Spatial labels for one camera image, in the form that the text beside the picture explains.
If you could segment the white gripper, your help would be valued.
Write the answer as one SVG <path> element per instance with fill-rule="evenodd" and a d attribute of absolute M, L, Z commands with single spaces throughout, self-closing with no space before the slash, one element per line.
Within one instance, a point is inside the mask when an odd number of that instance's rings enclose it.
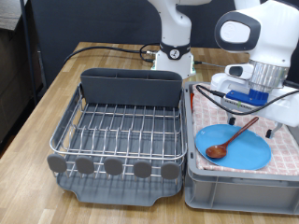
<path fill-rule="evenodd" d="M 249 93 L 249 82 L 226 74 L 216 74 L 211 79 L 211 89 L 213 91 L 223 92 L 224 94 L 230 91 Z M 233 100 L 226 96 L 220 98 L 219 96 L 211 95 L 211 97 L 226 108 L 242 113 L 251 112 L 253 109 L 258 108 L 257 105 L 243 103 L 240 100 Z M 299 93 L 283 97 L 273 104 L 254 112 L 254 115 L 276 122 L 275 128 L 269 129 L 265 135 L 265 137 L 269 139 L 275 136 L 275 132 L 282 127 L 282 124 L 297 127 L 299 125 Z M 235 125 L 235 117 L 232 114 L 228 114 L 228 124 Z"/>

